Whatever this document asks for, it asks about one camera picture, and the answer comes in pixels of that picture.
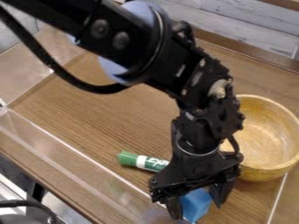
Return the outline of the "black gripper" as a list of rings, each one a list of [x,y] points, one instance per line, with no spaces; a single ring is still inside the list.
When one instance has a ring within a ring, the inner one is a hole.
[[[174,220],[183,218],[179,197],[195,189],[207,186],[216,207],[226,203],[244,158],[239,145],[234,143],[234,146],[234,151],[214,147],[210,152],[192,153],[194,147],[187,142],[174,141],[171,162],[148,181],[152,202],[166,204]]]

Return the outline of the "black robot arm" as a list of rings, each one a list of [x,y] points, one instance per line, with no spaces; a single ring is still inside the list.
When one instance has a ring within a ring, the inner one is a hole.
[[[63,31],[74,44],[99,56],[112,80],[95,85],[71,74],[8,12],[15,7]],[[172,120],[172,158],[148,181],[150,195],[170,216],[184,218],[183,197],[208,188],[222,206],[240,174],[243,155],[224,151],[236,141],[246,119],[234,93],[230,70],[195,44],[188,22],[174,22],[164,9],[146,0],[0,0],[0,22],[43,64],[74,87],[102,95],[146,84],[176,101]]]

